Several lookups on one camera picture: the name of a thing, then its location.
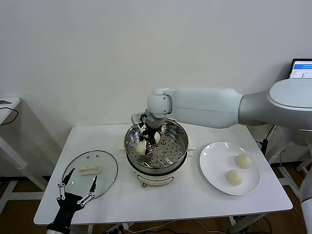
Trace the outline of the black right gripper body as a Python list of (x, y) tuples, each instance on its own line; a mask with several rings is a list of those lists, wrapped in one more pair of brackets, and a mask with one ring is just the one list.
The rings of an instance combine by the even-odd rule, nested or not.
[(160, 141), (160, 133), (156, 129), (149, 129), (146, 128), (144, 131), (149, 132), (149, 139), (147, 139), (147, 142), (150, 142), (152, 144), (157, 144)]

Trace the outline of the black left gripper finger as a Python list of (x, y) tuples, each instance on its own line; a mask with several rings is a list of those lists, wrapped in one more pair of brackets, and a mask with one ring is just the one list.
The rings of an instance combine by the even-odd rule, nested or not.
[(58, 184), (59, 196), (57, 197), (57, 200), (65, 199), (65, 187), (68, 184), (74, 170), (75, 168), (73, 168), (69, 173), (67, 173), (65, 177), (62, 179), (61, 184)]
[(94, 199), (96, 197), (95, 190), (97, 187), (97, 178), (98, 178), (98, 176), (95, 176), (93, 178), (93, 183), (91, 185), (89, 193), (77, 202), (78, 205), (86, 205), (88, 202), (90, 202), (92, 199)]

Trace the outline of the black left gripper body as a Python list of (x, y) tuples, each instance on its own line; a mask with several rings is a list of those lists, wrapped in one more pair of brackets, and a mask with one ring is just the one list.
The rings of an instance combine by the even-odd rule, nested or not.
[(78, 204), (78, 201), (82, 200), (80, 195), (68, 192), (65, 192), (64, 195), (65, 199), (58, 201), (59, 210), (54, 221), (50, 223), (47, 228), (69, 228), (75, 212), (83, 209), (83, 207)]

